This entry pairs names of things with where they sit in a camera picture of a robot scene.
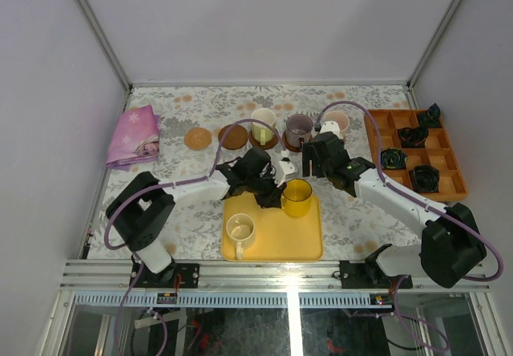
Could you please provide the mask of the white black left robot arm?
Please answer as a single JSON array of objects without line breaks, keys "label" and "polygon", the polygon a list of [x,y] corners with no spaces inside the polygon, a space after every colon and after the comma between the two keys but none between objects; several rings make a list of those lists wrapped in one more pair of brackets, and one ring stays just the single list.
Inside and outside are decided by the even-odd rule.
[{"label": "white black left robot arm", "polygon": [[227,200],[245,192],[253,194],[261,208],[279,208],[286,181],[296,173],[287,151],[272,163],[266,151],[251,148],[196,179],[161,184],[150,172],[143,172],[117,196],[106,215],[109,225],[148,269],[149,280],[163,288],[176,276],[172,255],[159,239],[174,208]]}]

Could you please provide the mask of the yellow glass mug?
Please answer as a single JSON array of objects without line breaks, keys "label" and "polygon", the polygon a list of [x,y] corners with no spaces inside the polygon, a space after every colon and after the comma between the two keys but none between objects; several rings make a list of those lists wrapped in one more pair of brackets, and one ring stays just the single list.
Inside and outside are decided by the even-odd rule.
[{"label": "yellow glass mug", "polygon": [[286,183],[282,193],[282,208],[294,218],[305,216],[310,208],[313,190],[311,185],[302,179],[293,179]]}]

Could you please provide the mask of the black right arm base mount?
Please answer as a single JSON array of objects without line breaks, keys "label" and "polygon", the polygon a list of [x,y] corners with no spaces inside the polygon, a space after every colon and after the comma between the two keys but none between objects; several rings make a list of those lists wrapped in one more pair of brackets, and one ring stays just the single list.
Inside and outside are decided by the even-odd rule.
[{"label": "black right arm base mount", "polygon": [[374,263],[339,261],[341,286],[344,289],[390,289],[400,277],[390,277]]}]

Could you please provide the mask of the woven rattan coaster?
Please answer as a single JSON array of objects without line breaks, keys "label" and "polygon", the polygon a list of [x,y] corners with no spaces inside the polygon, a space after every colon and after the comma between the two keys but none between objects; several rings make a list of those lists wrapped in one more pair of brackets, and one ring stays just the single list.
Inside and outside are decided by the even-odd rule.
[{"label": "woven rattan coaster", "polygon": [[203,127],[194,127],[190,129],[184,137],[185,145],[194,151],[205,149],[211,144],[211,142],[211,132]]}]

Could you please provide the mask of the pink ceramic mug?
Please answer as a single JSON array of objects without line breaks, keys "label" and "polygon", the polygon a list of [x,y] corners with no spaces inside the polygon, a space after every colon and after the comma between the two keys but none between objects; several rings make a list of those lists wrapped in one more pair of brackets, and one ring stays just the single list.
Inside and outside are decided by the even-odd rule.
[{"label": "pink ceramic mug", "polygon": [[346,113],[343,111],[328,111],[324,114],[324,121],[336,122],[340,129],[339,137],[345,139],[350,126],[349,116]]}]

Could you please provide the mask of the cream ceramic mug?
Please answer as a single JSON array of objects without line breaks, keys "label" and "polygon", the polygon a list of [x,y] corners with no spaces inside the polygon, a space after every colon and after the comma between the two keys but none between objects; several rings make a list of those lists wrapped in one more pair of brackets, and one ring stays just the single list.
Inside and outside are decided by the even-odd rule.
[{"label": "cream ceramic mug", "polygon": [[256,240],[256,225],[253,218],[248,214],[237,213],[228,219],[225,232],[235,246],[236,259],[242,261],[244,252],[253,246]]}]

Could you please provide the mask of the purple mug black handle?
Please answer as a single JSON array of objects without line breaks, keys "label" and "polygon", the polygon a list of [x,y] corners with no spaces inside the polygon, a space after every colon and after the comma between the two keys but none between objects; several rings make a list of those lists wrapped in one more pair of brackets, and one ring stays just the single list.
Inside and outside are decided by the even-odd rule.
[{"label": "purple mug black handle", "polygon": [[286,123],[285,130],[293,133],[307,133],[313,131],[313,122],[307,115],[295,114],[291,115]]}]

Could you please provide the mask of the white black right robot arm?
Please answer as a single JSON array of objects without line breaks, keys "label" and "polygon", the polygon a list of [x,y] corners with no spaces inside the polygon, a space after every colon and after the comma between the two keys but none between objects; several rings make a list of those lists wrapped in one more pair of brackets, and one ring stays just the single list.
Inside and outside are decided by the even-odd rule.
[{"label": "white black right robot arm", "polygon": [[350,158],[344,142],[324,132],[302,146],[302,175],[378,206],[418,235],[418,245],[383,245],[365,259],[366,280],[383,287],[394,277],[428,277],[451,288],[487,255],[475,219],[463,204],[448,207],[413,192],[372,162]]}]

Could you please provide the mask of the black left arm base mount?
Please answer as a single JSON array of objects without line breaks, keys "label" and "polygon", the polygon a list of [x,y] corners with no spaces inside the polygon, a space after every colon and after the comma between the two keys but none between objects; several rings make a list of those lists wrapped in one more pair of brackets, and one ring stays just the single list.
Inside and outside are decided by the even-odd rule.
[{"label": "black left arm base mount", "polygon": [[135,283],[135,288],[146,289],[197,289],[200,265],[197,263],[172,263],[163,271],[153,273],[147,266]]}]

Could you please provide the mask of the white mug green handle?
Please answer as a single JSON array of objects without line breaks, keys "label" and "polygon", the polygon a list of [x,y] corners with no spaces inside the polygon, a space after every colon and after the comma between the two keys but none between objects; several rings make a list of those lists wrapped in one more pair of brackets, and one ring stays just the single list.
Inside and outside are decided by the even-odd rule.
[{"label": "white mug green handle", "polygon": [[268,108],[260,108],[251,114],[251,119],[253,119],[252,137],[255,141],[260,146],[271,142],[275,137],[273,131],[277,121],[275,113]]}]

